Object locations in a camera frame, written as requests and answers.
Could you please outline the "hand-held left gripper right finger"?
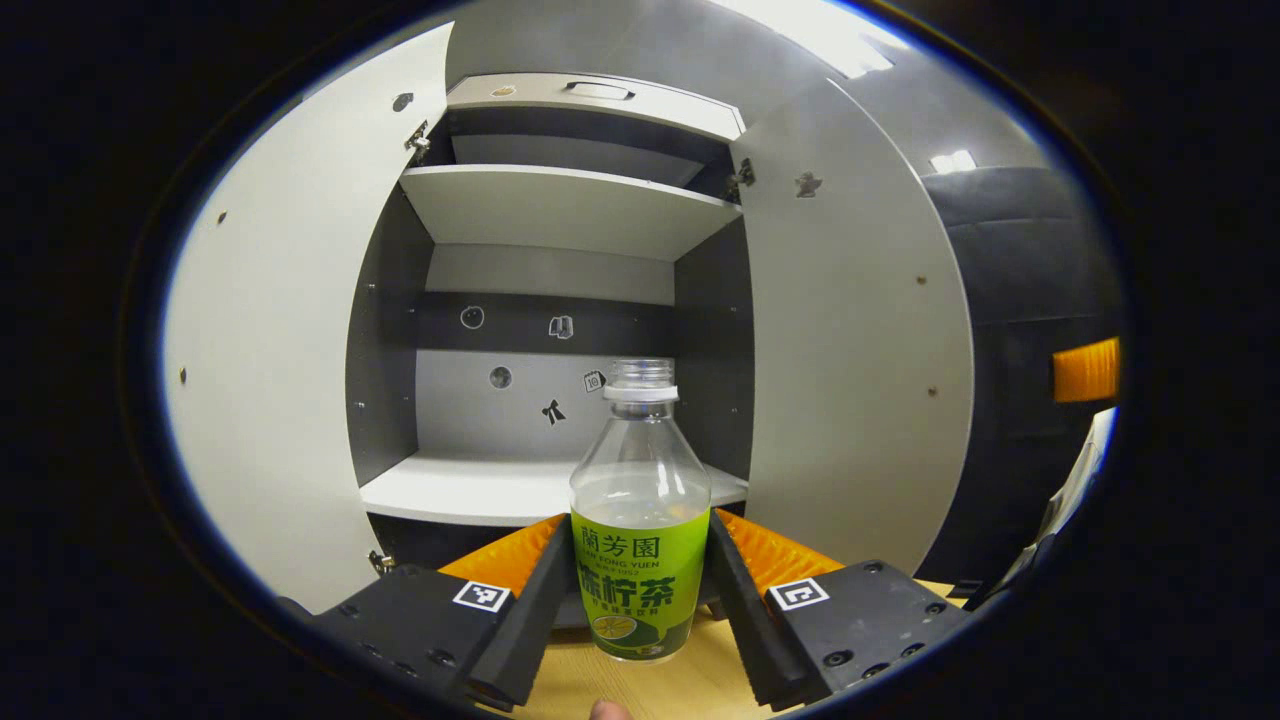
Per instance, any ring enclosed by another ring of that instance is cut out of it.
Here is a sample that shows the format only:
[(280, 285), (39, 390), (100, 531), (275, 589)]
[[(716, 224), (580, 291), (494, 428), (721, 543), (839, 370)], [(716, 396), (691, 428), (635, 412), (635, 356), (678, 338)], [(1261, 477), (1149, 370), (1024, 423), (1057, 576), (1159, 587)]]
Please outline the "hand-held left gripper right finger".
[(707, 569), (755, 701), (774, 711), (863, 691), (972, 616), (886, 561), (844, 565), (722, 510)]

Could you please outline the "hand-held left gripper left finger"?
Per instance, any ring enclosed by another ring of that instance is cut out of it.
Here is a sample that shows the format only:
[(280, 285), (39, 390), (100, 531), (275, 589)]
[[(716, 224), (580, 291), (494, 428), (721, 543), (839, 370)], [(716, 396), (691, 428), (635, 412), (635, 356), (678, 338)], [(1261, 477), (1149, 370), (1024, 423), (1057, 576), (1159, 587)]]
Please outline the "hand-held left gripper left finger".
[(444, 569), (402, 564), (321, 612), (283, 609), (340, 667), (398, 701), (508, 712), (529, 702), (573, 579), (567, 515)]

